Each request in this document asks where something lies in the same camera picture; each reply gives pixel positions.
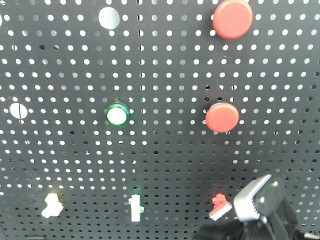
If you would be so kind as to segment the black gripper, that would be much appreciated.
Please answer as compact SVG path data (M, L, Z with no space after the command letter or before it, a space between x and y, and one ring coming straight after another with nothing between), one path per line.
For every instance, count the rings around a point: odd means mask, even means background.
M193 235L195 240L304 240L297 215L288 200L283 200L266 219L204 225Z

